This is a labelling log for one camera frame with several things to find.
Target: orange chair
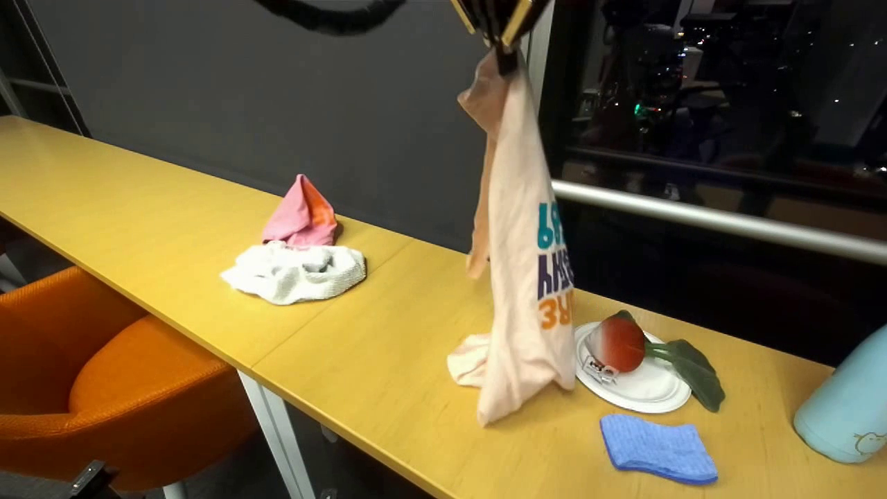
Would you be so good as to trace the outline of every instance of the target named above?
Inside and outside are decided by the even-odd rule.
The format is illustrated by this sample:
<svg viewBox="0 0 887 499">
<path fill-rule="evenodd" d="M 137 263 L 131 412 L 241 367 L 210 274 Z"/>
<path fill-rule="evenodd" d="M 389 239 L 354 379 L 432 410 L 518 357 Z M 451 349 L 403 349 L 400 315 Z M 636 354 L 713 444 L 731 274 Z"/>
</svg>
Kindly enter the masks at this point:
<svg viewBox="0 0 887 499">
<path fill-rule="evenodd" d="M 0 293 L 0 468 L 180 482 L 256 432 L 239 375 L 81 270 Z"/>
</svg>

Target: blue bottle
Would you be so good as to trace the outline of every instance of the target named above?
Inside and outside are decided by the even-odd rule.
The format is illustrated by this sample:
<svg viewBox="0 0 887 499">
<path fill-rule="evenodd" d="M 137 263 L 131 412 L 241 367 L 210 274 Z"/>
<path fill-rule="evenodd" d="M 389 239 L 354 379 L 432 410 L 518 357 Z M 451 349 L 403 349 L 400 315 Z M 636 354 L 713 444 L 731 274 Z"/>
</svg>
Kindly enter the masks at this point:
<svg viewBox="0 0 887 499">
<path fill-rule="evenodd" d="M 887 324 L 796 410 L 796 432 L 841 462 L 866 462 L 887 444 Z"/>
</svg>

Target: blue sponge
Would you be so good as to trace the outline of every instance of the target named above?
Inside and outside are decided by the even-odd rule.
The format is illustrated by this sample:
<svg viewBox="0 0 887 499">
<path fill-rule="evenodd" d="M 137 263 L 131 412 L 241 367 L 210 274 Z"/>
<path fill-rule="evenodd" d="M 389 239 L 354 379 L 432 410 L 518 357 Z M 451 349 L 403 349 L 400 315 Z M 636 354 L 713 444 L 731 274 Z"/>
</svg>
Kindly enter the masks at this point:
<svg viewBox="0 0 887 499">
<path fill-rule="evenodd" d="M 636 415 L 604 415 L 607 454 L 622 472 L 648 472 L 688 486 L 717 482 L 695 428 L 659 428 Z"/>
</svg>

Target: wooden tabletop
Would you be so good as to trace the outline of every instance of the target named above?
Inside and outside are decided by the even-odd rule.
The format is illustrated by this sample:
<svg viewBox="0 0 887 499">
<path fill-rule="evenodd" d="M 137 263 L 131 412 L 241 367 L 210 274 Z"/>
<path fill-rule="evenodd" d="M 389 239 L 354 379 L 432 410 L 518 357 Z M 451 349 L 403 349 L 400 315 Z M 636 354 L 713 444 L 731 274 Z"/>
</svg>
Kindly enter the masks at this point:
<svg viewBox="0 0 887 499">
<path fill-rule="evenodd" d="M 479 428 L 476 390 L 457 387 L 444 364 L 494 320 L 487 282 L 465 278 L 464 254 L 340 216 L 338 243 L 370 259 L 370 281 L 338 300 L 275 308 L 231 292 L 220 272 L 256 243 L 277 203 L 166 161 L 0 120 L 2 220 L 436 496 L 887 493 L 887 453 L 841 465 L 791 428 L 828 367 L 586 292 L 580 324 L 626 308 L 655 335 L 688 338 L 715 364 L 727 387 L 722 412 L 690 400 L 643 418 L 695 423 L 722 480 L 690 489 L 615 472 L 600 418 L 626 410 L 582 385 L 551 385 L 521 412 Z"/>
</svg>

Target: black cable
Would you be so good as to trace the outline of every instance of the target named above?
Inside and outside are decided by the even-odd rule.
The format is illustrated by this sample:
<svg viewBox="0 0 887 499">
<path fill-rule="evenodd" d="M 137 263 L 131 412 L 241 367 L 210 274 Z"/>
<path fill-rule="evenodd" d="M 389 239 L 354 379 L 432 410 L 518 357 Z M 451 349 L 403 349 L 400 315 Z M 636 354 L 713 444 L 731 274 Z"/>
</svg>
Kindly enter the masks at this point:
<svg viewBox="0 0 887 499">
<path fill-rule="evenodd" d="M 304 30 L 318 30 L 329 37 L 358 37 L 381 28 L 396 8 L 407 0 L 370 0 L 364 8 L 329 12 L 303 0 L 256 0 L 277 17 L 286 17 Z"/>
</svg>

